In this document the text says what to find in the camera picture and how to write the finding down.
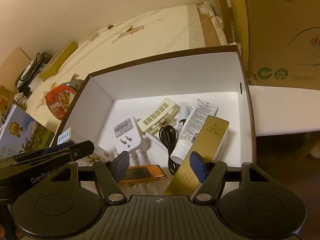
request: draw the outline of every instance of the triangular cutout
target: triangular cutout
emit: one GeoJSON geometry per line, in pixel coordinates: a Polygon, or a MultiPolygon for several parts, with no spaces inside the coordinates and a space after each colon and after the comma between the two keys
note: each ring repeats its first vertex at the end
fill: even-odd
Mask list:
{"type": "Polygon", "coordinates": [[[55,176],[51,181],[69,181],[71,175],[71,169],[66,168],[62,172],[60,172],[57,176],[55,176]]]}
{"type": "Polygon", "coordinates": [[[250,181],[252,182],[269,182],[265,177],[263,177],[259,172],[253,168],[249,168],[250,181]]]}

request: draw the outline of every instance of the barcode label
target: barcode label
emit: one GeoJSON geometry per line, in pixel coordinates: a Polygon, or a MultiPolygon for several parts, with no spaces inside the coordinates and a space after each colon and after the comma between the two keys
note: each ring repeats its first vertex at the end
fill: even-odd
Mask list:
{"type": "Polygon", "coordinates": [[[193,138],[192,138],[192,140],[191,140],[191,143],[194,143],[194,142],[195,142],[197,136],[198,136],[198,133],[195,133],[195,135],[193,136],[193,138]]]}
{"type": "Polygon", "coordinates": [[[120,137],[121,135],[123,135],[127,131],[130,131],[131,129],[133,129],[133,124],[130,118],[124,120],[122,123],[118,124],[113,128],[113,130],[115,131],[116,138],[120,137]]]}

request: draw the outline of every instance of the white table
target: white table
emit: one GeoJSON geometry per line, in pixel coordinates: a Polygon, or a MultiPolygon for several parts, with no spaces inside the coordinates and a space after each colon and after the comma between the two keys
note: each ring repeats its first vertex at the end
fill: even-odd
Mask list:
{"type": "Polygon", "coordinates": [[[320,131],[320,90],[249,86],[256,136],[320,131]]]}

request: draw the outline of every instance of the wooden floor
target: wooden floor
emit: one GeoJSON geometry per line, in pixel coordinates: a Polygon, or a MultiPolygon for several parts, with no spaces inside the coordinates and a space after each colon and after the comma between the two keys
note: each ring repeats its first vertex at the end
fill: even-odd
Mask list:
{"type": "Polygon", "coordinates": [[[257,165],[295,193],[307,208],[307,218],[299,233],[303,240],[320,239],[320,161],[293,153],[299,137],[290,135],[257,137],[257,165]]]}

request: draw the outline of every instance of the patterned bedding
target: patterned bedding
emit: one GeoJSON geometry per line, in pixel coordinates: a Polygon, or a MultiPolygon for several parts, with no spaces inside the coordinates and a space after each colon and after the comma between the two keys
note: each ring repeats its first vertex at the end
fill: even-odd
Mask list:
{"type": "Polygon", "coordinates": [[[44,96],[72,78],[138,58],[162,53],[227,45],[222,21],[207,3],[177,6],[144,13],[98,30],[65,61],[59,72],[30,96],[27,113],[56,132],[60,121],[46,106],[44,96]]]}

